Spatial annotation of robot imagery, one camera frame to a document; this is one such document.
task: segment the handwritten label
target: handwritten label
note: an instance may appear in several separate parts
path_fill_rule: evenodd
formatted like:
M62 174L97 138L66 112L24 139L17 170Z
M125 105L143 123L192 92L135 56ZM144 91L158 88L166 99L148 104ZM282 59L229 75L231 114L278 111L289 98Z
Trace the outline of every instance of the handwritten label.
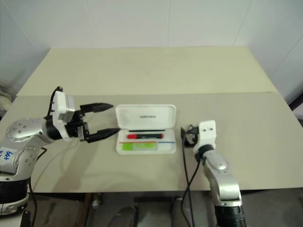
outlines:
M10 155L12 155L12 154L13 154L12 152L7 151L7 152L5 153L4 160L9 160Z
M7 162L13 161L15 158L16 150L1 147L0 148L0 164L5 164Z

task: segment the blue writing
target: blue writing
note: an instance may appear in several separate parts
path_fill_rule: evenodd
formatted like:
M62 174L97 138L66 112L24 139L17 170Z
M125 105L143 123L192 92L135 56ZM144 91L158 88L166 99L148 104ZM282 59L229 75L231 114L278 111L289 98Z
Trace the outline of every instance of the blue writing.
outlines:
M10 155L12 155L12 154L13 154L12 152L7 151L6 154L5 154L5 156L4 156L4 159L5 159L5 160L9 160Z

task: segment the open case lid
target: open case lid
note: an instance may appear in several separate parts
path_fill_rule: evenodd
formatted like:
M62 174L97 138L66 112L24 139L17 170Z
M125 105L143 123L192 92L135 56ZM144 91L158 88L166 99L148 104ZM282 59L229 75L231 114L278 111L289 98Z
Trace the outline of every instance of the open case lid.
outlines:
M118 125L128 130L163 130L175 126L174 105L118 105Z

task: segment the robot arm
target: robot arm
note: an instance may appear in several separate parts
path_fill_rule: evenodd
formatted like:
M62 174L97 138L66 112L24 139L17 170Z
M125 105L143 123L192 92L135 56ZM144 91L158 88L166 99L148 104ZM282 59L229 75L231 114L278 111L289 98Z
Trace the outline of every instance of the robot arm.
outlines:
M194 135L194 154L201 161L211 189L217 224L220 227L246 227L240 188L229 170L229 163L215 145L215 121L201 122L191 126L186 134Z
M80 106L75 111L73 98L58 87L52 94L50 109L45 118L21 119L12 123L0 143L0 216L26 207L27 184L34 170L38 152L55 140L79 137L88 143L103 140L120 129L104 129L90 134L83 122L87 112L101 112L113 107L96 103Z

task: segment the tabletop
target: tabletop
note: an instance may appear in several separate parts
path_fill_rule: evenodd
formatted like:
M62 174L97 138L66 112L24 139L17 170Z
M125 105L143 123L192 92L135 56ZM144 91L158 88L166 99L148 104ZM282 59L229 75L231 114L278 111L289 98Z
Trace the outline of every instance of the tabletop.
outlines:
M0 122L44 117L57 86L79 105L173 104L177 151L116 153L117 135L46 146L35 192L179 191L186 187L180 128L215 120L217 149L242 190L302 187L303 129L247 47L51 49ZM87 114L91 133L117 127L115 109ZM189 173L196 167L186 149ZM200 168L192 190L208 190Z
M51 49L18 96L276 92L246 46Z
M186 187L180 127L214 119L217 149L230 162L242 190L302 187L303 129L276 93L230 93L146 96L75 96L75 105L174 104L177 151L165 155L119 155L117 136L88 144L74 138L46 146L32 174L35 192L179 191ZM25 117L45 116L49 96L19 96L0 122L6 129ZM116 127L115 109L88 114L91 132ZM4 137L0 130L0 140ZM189 174L196 167L186 149ZM208 190L200 168L192 190Z

